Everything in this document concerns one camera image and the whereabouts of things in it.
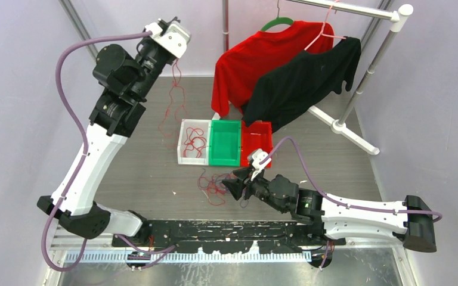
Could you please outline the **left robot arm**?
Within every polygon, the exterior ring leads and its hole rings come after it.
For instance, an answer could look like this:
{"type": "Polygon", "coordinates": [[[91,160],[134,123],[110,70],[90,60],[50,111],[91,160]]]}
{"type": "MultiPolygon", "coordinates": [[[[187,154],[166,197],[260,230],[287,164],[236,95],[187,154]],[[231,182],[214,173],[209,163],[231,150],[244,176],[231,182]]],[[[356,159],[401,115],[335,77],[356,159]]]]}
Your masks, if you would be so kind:
{"type": "Polygon", "coordinates": [[[121,36],[102,37],[105,47],[96,58],[93,76],[103,87],[83,127],[82,146],[59,187],[41,196],[37,206],[67,231],[91,240],[103,233],[124,235],[136,246],[150,238],[147,221],[140,214],[115,210],[95,201],[97,189],[116,154],[134,132],[145,112],[146,96],[177,56],[162,46],[150,32],[129,35],[138,39],[136,56],[119,45],[121,36]]]}

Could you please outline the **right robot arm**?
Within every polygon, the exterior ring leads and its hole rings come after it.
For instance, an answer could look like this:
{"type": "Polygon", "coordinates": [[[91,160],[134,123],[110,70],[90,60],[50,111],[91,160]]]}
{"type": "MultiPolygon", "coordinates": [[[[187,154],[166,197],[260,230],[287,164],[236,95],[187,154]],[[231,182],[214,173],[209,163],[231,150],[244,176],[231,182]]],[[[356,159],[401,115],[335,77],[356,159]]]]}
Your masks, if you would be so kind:
{"type": "Polygon", "coordinates": [[[437,244],[434,214],[418,196],[403,201],[382,202],[353,200],[317,190],[301,188],[288,178],[277,175],[265,179],[251,167],[237,169],[223,186],[236,199],[251,196],[280,213],[288,213],[299,223],[308,225],[307,236],[313,244],[348,237],[400,241],[404,248],[434,253],[437,244]]]}

